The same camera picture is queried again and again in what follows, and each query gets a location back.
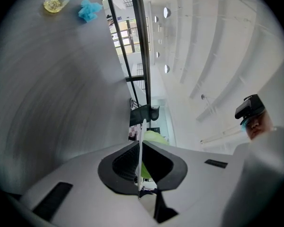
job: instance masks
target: window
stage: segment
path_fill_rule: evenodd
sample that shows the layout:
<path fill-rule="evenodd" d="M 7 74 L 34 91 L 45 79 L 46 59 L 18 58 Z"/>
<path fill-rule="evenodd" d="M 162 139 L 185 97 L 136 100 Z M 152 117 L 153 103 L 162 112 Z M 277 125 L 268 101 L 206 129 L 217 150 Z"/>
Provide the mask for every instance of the window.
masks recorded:
<path fill-rule="evenodd" d="M 147 26 L 147 36 L 148 36 L 148 47 L 151 50 L 151 43 L 150 43 L 150 32 L 148 26 L 148 18 L 146 17 L 146 26 Z M 125 47 L 126 54 L 140 52 L 140 40 L 138 36 L 138 29 L 136 19 L 129 19 L 122 22 L 119 22 L 119 27 L 121 31 L 121 36 L 123 39 L 123 44 Z M 110 33 L 112 35 L 112 39 L 114 41 L 115 49 L 118 55 L 122 55 L 122 50 L 120 47 L 120 42 L 118 38 L 118 34 L 116 33 L 115 26 L 110 28 Z"/>

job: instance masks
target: black slot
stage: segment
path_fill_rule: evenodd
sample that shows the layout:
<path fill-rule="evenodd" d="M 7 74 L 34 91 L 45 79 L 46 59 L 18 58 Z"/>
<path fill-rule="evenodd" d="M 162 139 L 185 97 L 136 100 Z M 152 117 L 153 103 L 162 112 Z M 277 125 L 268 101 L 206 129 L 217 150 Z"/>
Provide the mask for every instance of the black slot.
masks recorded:
<path fill-rule="evenodd" d="M 58 183 L 34 209 L 39 217 L 50 221 L 72 188 L 72 184 Z"/>
<path fill-rule="evenodd" d="M 226 168 L 228 163 L 222 162 L 222 161 L 215 161 L 215 160 L 207 160 L 205 161 L 206 164 L 212 165 L 212 166 L 217 166 L 220 168 Z"/>

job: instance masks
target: circular ceiling light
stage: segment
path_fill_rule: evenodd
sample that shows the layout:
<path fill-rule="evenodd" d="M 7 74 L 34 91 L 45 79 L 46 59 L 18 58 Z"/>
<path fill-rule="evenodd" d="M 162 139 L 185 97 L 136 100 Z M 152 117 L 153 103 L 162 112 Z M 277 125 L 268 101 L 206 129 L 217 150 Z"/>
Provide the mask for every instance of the circular ceiling light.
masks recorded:
<path fill-rule="evenodd" d="M 170 9 L 165 7 L 163 10 L 163 15 L 164 15 L 164 18 L 168 18 L 171 15 Z"/>
<path fill-rule="evenodd" d="M 168 72 L 169 72 L 169 70 L 170 70 L 170 67 L 169 67 L 168 65 L 165 65 L 165 67 L 164 67 L 164 71 L 165 71 L 165 73 L 168 73 Z"/>

